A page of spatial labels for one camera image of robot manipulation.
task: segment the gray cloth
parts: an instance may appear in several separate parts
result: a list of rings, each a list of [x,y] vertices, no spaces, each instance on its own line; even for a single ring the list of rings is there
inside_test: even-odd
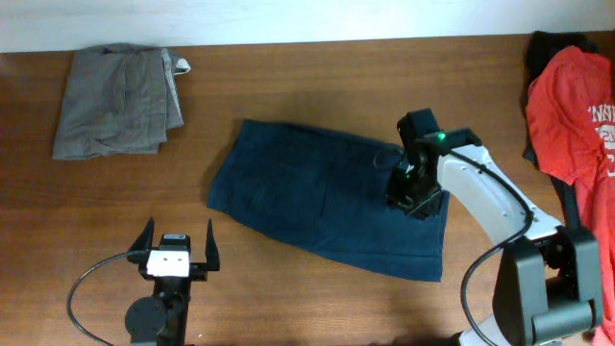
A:
[[[174,76],[190,66],[166,48],[111,44],[75,53],[54,160],[155,154],[184,124]]]

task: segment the red shirt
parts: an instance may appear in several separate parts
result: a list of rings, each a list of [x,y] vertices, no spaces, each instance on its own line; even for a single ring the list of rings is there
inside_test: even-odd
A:
[[[540,170],[574,185],[600,247],[604,320],[595,345],[615,343],[615,104],[609,61],[568,47],[529,87],[529,136]]]

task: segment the blue cloth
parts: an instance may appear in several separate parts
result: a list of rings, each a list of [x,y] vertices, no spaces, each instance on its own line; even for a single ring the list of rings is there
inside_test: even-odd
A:
[[[391,144],[335,131],[245,120],[209,188],[208,207],[326,259],[409,280],[439,282],[448,193],[419,220],[386,205],[390,172],[374,156]]]

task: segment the table surface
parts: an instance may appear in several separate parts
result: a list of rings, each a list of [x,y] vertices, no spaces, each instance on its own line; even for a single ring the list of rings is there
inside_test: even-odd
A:
[[[613,33],[592,34],[613,58]],[[281,244],[206,207],[208,186],[242,119],[283,120],[400,142],[395,124],[431,108],[445,129],[470,127],[497,165],[561,218],[549,179],[522,159],[528,36],[178,48],[185,125],[157,155],[52,161],[71,53],[0,55],[0,343],[91,345],[68,321],[66,293],[93,263],[124,252],[150,216],[158,235],[188,234],[204,260],[213,220],[222,271],[194,284],[186,342],[366,345],[468,328],[461,277],[490,243],[452,199],[442,283],[391,278]],[[491,310],[497,261],[475,275],[476,317]],[[124,313],[152,284],[121,261],[77,291],[77,317],[128,344]],[[580,343],[580,337],[566,344]]]

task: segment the black cable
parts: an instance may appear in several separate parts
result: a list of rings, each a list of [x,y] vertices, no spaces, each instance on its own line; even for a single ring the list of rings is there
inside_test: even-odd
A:
[[[390,165],[390,166],[380,166],[378,165],[378,158],[387,152],[391,152],[391,153],[396,153],[400,156],[400,159],[395,162],[395,164]],[[382,148],[378,151],[378,153],[376,153],[376,155],[374,156],[374,167],[376,168],[376,170],[378,171],[387,171],[387,170],[391,170],[395,167],[397,167],[400,163],[402,163],[402,161],[404,160],[404,158],[406,157],[406,150],[402,150],[400,147],[398,147],[397,145],[393,145],[391,144],[388,147]]]
[[[430,142],[428,140],[417,139],[416,142],[437,147],[436,144],[434,144],[433,142]],[[511,235],[510,237],[508,237],[504,241],[498,243],[497,245],[495,245],[491,249],[487,250],[484,254],[480,255],[480,257],[478,257],[470,265],[468,270],[466,270],[465,274],[463,275],[463,280],[461,281],[461,289],[460,289],[460,293],[459,293],[460,299],[461,299],[461,308],[463,309],[463,313],[465,314],[465,317],[468,319],[468,322],[470,323],[470,326],[472,327],[474,332],[480,337],[480,339],[485,344],[487,344],[489,346],[498,346],[498,344],[493,342],[489,337],[487,337],[487,335],[485,335],[480,330],[479,325],[477,324],[477,322],[474,320],[474,317],[472,316],[472,312],[470,312],[470,307],[468,306],[468,297],[467,297],[468,283],[470,283],[470,278],[472,277],[472,274],[474,274],[474,272],[477,270],[477,268],[481,264],[483,264],[486,260],[488,260],[493,255],[495,255],[498,251],[502,250],[506,244],[509,244],[511,242],[516,241],[517,239],[521,238],[522,236],[524,236],[528,232],[529,227],[531,227],[531,222],[533,221],[533,217],[534,217],[533,216],[533,212],[531,211],[531,208],[528,206],[528,203],[526,203],[526,201],[523,199],[523,197],[521,197],[521,195],[517,192],[517,190],[515,190],[502,177],[500,177],[499,175],[494,173],[492,170],[487,168],[484,164],[478,163],[476,161],[473,161],[470,158],[468,158],[468,157],[466,157],[464,155],[461,155],[461,154],[459,154],[457,152],[454,152],[454,151],[450,151],[448,154],[450,154],[450,155],[452,155],[452,156],[454,156],[454,157],[456,157],[456,158],[458,158],[458,159],[460,159],[462,161],[465,161],[465,162],[475,166],[476,168],[479,169],[479,173],[485,173],[489,177],[493,178],[503,188],[505,188],[517,200],[517,202],[519,202],[519,204],[521,205],[521,208],[523,208],[523,210],[524,210],[524,212],[526,214],[526,218],[524,220],[523,228],[521,230],[519,230],[519,232],[517,232],[516,234]]]
[[[79,284],[86,278],[86,276],[88,276],[91,272],[93,272],[94,270],[100,268],[101,266],[108,264],[110,262],[113,262],[114,260],[120,260],[120,259],[124,259],[128,256],[131,255],[137,255],[137,254],[147,254],[148,251],[131,251],[131,252],[127,252],[127,253],[123,253],[123,254],[119,254],[119,255],[115,255],[112,257],[109,257],[108,259],[103,259],[101,261],[99,261],[98,263],[92,265],[91,268],[89,268],[81,277],[79,277],[79,279],[77,279],[77,281],[75,282],[75,284],[70,288],[70,291],[68,292],[68,297],[66,298],[66,312],[68,313],[68,318],[70,319],[70,321],[75,325],[75,327],[77,327],[77,329],[79,330],[79,332],[85,334],[87,337],[93,339],[94,341],[102,344],[102,345],[106,345],[106,346],[113,346],[113,344],[111,344],[108,341],[103,340],[102,338],[90,333],[86,328],[84,328],[84,326],[81,325],[81,323],[79,323],[79,321],[77,321],[77,318],[75,318],[75,315],[73,314],[73,309],[71,307],[71,303],[73,300],[73,295],[75,294],[75,290],[77,290],[77,287],[79,286]]]

